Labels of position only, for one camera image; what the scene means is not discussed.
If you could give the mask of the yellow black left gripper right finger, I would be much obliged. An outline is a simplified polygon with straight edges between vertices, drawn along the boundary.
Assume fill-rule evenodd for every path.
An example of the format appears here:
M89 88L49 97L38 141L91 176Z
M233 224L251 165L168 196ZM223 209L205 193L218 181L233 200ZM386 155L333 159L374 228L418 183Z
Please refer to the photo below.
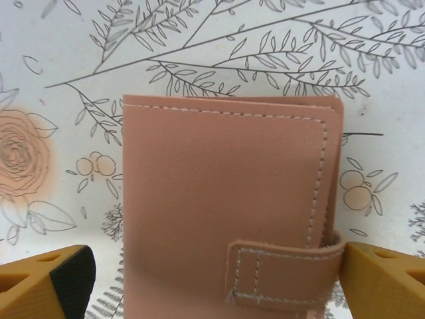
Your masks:
M339 281L354 319L423 319L424 259L349 242Z

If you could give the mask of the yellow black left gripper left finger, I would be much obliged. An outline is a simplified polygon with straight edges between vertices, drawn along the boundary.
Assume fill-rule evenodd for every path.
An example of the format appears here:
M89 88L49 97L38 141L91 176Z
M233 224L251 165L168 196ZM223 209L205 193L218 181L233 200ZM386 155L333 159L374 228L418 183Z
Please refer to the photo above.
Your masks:
M1 317L83 318L96 279L87 245L73 245L1 265Z

